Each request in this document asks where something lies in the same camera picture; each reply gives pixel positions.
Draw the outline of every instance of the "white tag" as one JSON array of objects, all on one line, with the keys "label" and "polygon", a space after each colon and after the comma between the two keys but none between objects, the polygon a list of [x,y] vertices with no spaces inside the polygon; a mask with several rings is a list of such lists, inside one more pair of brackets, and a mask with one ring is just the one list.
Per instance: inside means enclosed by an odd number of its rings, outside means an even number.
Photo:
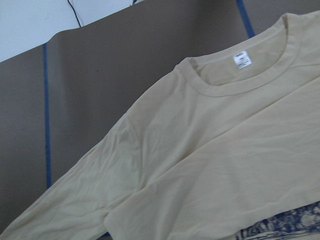
[{"label": "white tag", "polygon": [[252,63],[247,51],[239,52],[237,55],[233,56],[233,59],[235,64],[238,66],[238,69],[243,69]]}]

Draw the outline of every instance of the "blue printed design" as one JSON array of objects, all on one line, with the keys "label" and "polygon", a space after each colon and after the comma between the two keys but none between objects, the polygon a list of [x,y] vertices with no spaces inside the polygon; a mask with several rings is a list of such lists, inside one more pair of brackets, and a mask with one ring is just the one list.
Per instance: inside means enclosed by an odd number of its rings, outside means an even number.
[{"label": "blue printed design", "polygon": [[236,233],[236,240],[286,240],[320,233],[320,201],[264,219]]}]

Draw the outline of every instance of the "ribbed neckline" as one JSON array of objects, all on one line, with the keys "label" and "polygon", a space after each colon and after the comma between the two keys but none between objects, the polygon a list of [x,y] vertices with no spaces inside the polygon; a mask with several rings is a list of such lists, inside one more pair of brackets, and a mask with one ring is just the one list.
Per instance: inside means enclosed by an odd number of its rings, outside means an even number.
[{"label": "ribbed neckline", "polygon": [[[258,75],[241,81],[214,86],[205,82],[194,69],[194,66],[212,64],[261,44],[280,33],[283,29],[287,29],[284,52],[274,65]],[[271,82],[290,67],[299,53],[302,31],[301,16],[293,13],[285,13],[273,26],[260,34],[219,52],[204,56],[186,57],[175,69],[183,74],[194,89],[206,96],[222,97],[247,92]]]}]

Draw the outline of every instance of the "black cable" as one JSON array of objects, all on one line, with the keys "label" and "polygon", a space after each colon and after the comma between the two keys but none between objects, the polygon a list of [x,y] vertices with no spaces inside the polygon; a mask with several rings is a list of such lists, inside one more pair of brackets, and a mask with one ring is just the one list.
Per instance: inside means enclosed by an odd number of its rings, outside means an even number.
[{"label": "black cable", "polygon": [[79,22],[79,19],[78,19],[78,17],[77,17],[77,14],[76,14],[76,11],[75,11],[74,7],[73,7],[72,4],[69,2],[69,0],[67,0],[67,1],[68,1],[68,3],[70,4],[70,6],[71,6],[71,8],[72,8],[72,10],[73,10],[73,12],[74,12],[74,15],[75,15],[76,20],[78,21],[79,27],[81,28],[81,25],[80,25],[80,22]]}]

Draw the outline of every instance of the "blue tape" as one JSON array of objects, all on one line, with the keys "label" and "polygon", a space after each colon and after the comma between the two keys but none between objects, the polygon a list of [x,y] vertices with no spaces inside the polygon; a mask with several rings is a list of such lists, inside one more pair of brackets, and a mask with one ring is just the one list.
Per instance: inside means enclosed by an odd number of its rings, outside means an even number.
[{"label": "blue tape", "polygon": [[47,44],[42,45],[43,50],[43,79],[44,79],[44,122],[45,122],[45,167],[46,188],[51,187],[51,150],[50,150],[50,125],[49,125],[49,87],[48,87],[48,64]]},{"label": "blue tape", "polygon": [[246,34],[248,35],[249,38],[252,38],[255,36],[255,32],[254,29],[251,26],[244,2],[242,0],[236,0],[236,4],[238,6],[245,30],[246,30]]}]

